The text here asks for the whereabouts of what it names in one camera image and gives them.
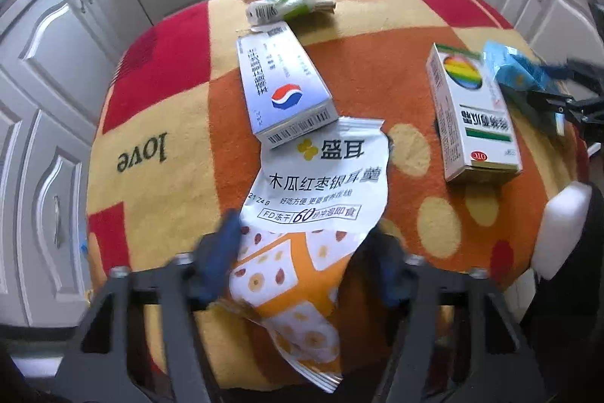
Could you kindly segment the rainbow circle medicine box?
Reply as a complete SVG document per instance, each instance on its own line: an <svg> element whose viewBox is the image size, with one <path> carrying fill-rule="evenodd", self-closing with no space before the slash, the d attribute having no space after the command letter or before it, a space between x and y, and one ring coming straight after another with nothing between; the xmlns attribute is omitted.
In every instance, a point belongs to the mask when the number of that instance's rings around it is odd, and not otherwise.
<svg viewBox="0 0 604 403"><path fill-rule="evenodd" d="M426 62L444 178L505 183L522 170L507 103L482 57L434 44Z"/></svg>

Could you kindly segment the orange white food pouch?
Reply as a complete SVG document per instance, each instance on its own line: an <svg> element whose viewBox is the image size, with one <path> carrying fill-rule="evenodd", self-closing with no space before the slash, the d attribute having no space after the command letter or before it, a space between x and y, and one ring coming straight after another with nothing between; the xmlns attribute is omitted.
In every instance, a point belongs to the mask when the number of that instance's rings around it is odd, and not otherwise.
<svg viewBox="0 0 604 403"><path fill-rule="evenodd" d="M387 205L383 121L340 117L275 149L222 143L221 208L236 208L242 243L224 319L236 328L211 358L227 388L268 390L296 377L332 392L386 353L381 316L353 256Z"/></svg>

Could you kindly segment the white blue logo medicine box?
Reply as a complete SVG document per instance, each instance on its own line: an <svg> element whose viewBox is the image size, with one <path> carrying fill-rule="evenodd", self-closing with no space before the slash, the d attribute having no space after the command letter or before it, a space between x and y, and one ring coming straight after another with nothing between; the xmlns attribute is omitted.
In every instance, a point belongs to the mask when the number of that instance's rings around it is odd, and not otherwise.
<svg viewBox="0 0 604 403"><path fill-rule="evenodd" d="M286 22L236 41L253 135L269 149L338 120L333 96Z"/></svg>

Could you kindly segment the green white wrapper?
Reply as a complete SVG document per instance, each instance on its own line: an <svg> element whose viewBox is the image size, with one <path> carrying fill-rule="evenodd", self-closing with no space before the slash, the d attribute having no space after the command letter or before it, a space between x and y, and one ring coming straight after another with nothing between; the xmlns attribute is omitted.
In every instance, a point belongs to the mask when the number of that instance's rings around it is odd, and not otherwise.
<svg viewBox="0 0 604 403"><path fill-rule="evenodd" d="M313 12L334 13L335 0L257 0L246 10L251 26L271 25Z"/></svg>

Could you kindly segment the light blue snack wrapper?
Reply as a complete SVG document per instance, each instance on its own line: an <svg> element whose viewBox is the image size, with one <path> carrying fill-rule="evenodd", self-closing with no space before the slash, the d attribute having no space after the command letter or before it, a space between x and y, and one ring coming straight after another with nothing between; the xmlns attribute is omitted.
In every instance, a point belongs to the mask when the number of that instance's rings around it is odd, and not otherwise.
<svg viewBox="0 0 604 403"><path fill-rule="evenodd" d="M551 89L552 81L535 82L528 72L515 61L512 54L518 53L523 54L516 48L495 41L487 41L483 47L482 57L501 87L508 87L516 91Z"/></svg>

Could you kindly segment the red yellow floral blanket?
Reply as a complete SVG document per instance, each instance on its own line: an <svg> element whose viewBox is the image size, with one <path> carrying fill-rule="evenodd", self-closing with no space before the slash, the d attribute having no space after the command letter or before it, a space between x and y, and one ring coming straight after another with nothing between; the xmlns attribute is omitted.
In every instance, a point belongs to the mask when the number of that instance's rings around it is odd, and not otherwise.
<svg viewBox="0 0 604 403"><path fill-rule="evenodd" d="M91 150L87 191L92 284L117 266L146 270L190 250L222 213L252 198L260 168L236 41L255 0L210 0L157 23L125 51L109 86ZM368 168L359 146L318 134L289 147L292 171L269 187L296 211L350 215L357 197L388 185L380 225L434 266L487 270L510 286L528 267L545 205L588 176L572 129L550 137L519 110L511 119L521 173L498 184L450 184L426 63L436 44L480 51L496 41L527 52L522 36L484 0L336 0L333 14L292 29L327 84L339 114L378 119L393 149ZM243 261L227 306L199 314L217 380L270 390L293 383L289 355L340 372L388 355L385 312L352 271L347 232L279 236L243 230Z"/></svg>

